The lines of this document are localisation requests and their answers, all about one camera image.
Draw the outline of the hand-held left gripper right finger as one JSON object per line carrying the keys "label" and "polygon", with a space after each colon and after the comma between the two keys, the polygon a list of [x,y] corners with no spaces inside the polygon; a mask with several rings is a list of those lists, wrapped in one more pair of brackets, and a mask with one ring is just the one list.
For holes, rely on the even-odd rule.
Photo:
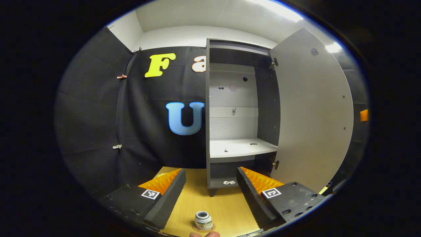
{"label": "hand-held left gripper right finger", "polygon": [[237,168],[236,182],[264,231],[294,221],[325,199],[298,182],[284,184],[244,167]]}

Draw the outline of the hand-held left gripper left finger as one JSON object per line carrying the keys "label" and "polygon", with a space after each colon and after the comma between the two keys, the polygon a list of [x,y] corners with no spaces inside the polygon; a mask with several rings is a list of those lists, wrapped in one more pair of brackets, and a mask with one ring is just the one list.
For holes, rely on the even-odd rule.
{"label": "hand-held left gripper left finger", "polygon": [[186,170],[177,169],[141,185],[126,184],[99,198],[99,203],[133,227],[165,228],[186,183]]}

